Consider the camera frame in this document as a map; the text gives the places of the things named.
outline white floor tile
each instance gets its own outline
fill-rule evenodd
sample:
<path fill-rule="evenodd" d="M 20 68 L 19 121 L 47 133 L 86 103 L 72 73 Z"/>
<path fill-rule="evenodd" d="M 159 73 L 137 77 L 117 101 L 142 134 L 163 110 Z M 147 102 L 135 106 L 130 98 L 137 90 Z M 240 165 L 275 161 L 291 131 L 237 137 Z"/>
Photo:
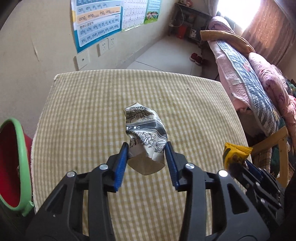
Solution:
<path fill-rule="evenodd" d="M 200 55 L 200 48 L 196 44 L 175 36 L 166 36 L 136 61 L 166 72 L 190 75 L 193 64 L 196 65 L 189 59 L 192 53 Z"/>
<path fill-rule="evenodd" d="M 126 69 L 142 69 L 142 70 L 161 71 L 160 69 L 151 67 L 151 66 L 143 64 L 143 63 L 139 63 L 137 61 L 132 62 Z"/>
<path fill-rule="evenodd" d="M 202 74 L 202 67 L 197 65 L 195 62 L 193 62 L 190 75 L 201 76 L 201 74 Z"/>

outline crumpled paper cup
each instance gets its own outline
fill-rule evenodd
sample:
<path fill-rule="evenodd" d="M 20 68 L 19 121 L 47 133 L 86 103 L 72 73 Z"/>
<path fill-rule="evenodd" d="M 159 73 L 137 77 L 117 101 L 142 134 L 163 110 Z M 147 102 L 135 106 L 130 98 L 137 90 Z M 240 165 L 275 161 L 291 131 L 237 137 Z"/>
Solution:
<path fill-rule="evenodd" d="M 165 166 L 163 153 L 168 140 L 163 123 L 154 110 L 138 102 L 123 112 L 130 137 L 128 165 L 142 175 L 158 172 Z"/>

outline electrical outlet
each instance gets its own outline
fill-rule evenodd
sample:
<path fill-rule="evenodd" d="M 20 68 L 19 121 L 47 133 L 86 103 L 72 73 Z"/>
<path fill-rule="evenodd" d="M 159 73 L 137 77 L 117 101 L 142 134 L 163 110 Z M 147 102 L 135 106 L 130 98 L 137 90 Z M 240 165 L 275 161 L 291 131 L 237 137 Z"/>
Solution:
<path fill-rule="evenodd" d="M 101 41 L 99 44 L 98 44 L 98 54 L 99 56 L 101 56 L 102 54 L 104 54 L 105 52 L 107 52 L 108 50 L 108 39 L 104 39 L 103 41 Z"/>
<path fill-rule="evenodd" d="M 88 51 L 85 50 L 78 55 L 76 55 L 77 67 L 78 69 L 83 68 L 89 63 L 89 54 Z"/>
<path fill-rule="evenodd" d="M 115 45 L 115 38 L 114 37 L 108 38 L 108 47 L 109 47 L 109 49 L 113 48 L 114 45 Z"/>

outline silver bolt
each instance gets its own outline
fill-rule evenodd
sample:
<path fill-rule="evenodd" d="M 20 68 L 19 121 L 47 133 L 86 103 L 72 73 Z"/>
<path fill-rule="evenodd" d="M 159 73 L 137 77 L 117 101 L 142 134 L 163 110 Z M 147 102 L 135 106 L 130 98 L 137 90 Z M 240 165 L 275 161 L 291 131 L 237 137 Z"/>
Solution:
<path fill-rule="evenodd" d="M 99 167 L 101 170 L 107 170 L 108 169 L 108 165 L 107 164 L 102 164 Z"/>
<path fill-rule="evenodd" d="M 193 168 L 194 168 L 194 164 L 192 164 L 192 163 L 186 163 L 186 164 L 185 164 L 185 167 L 186 167 L 187 169 L 193 169 Z"/>
<path fill-rule="evenodd" d="M 74 177 L 74 176 L 75 176 L 75 172 L 73 171 L 67 172 L 67 177 Z"/>
<path fill-rule="evenodd" d="M 218 173 L 221 177 L 227 177 L 227 175 L 228 175 L 228 172 L 225 170 L 220 170 Z"/>

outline curtain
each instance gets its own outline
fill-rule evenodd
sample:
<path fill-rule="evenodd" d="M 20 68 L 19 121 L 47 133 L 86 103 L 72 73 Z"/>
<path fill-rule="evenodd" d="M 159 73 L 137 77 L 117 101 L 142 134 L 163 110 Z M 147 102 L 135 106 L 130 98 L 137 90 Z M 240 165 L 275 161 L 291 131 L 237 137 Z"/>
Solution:
<path fill-rule="evenodd" d="M 206 4 L 209 8 L 209 14 L 216 16 L 219 0 L 206 0 Z"/>
<path fill-rule="evenodd" d="M 278 65 L 295 41 L 295 31 L 274 0 L 261 0 L 251 24 L 242 34 L 269 63 Z"/>

